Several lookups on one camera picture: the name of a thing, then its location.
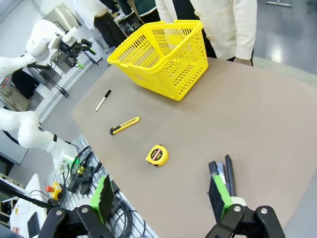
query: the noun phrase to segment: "yellow box cutter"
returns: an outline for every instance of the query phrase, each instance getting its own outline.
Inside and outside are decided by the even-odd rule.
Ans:
[[[136,118],[133,118],[127,122],[125,122],[124,124],[122,125],[119,125],[119,126],[115,126],[115,127],[112,127],[110,129],[110,134],[111,135],[114,135],[114,134],[117,134],[118,132],[124,130],[125,128],[131,126],[131,125],[134,125],[135,123],[138,123],[140,121],[140,117],[136,117]]]

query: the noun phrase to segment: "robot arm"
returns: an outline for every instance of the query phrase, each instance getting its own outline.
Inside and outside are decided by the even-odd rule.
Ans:
[[[0,57],[0,78],[34,62],[44,61],[49,57],[50,49],[57,49],[65,36],[54,23],[47,20],[38,21],[33,27],[24,55],[17,58]]]
[[[77,56],[82,51],[90,51],[92,43],[82,39],[81,43],[68,46],[71,34],[65,34],[55,24],[47,20],[35,23],[30,39],[26,44],[27,52],[18,58],[0,57],[0,78],[29,66],[34,62],[44,61],[49,57],[50,49],[60,49],[69,58],[71,66],[77,63]],[[49,131],[39,131],[39,118],[35,112],[12,112],[0,109],[0,129],[11,131],[19,129],[18,142],[25,148],[40,148],[53,156],[54,168],[72,163],[78,151],[75,146],[66,143]]]
[[[67,163],[72,163],[78,151],[49,131],[39,131],[39,117],[33,112],[12,112],[0,109],[0,129],[11,131],[19,129],[18,142],[24,148],[39,148],[53,157],[56,171],[61,166],[66,168]]]

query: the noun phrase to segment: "person's hand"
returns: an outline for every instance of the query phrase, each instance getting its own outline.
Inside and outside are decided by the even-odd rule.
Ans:
[[[239,58],[236,57],[236,58],[233,60],[233,62],[245,64],[245,65],[248,65],[248,66],[252,66],[251,60],[249,60],[249,59],[239,59]]]

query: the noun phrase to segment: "brown table surface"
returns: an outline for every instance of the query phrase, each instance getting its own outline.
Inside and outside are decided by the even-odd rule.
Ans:
[[[112,93],[95,108],[108,89]],[[284,226],[317,165],[317,90],[278,74],[210,59],[180,102],[111,66],[72,112],[110,176],[161,238],[202,238],[215,224],[208,163],[233,160],[237,195],[269,205]],[[110,135],[136,116],[139,123]],[[162,167],[145,161],[162,144]]]

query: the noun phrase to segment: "person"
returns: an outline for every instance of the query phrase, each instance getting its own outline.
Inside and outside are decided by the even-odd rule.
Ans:
[[[124,14],[129,15],[134,10],[142,23],[159,21],[159,13],[155,0],[117,0]]]
[[[101,1],[73,0],[73,6],[78,15],[84,20],[87,28],[95,29],[96,27],[110,48],[118,47],[126,39],[122,30],[108,12],[109,8]]]
[[[257,0],[156,0],[165,22],[201,20],[208,57],[253,66]]]

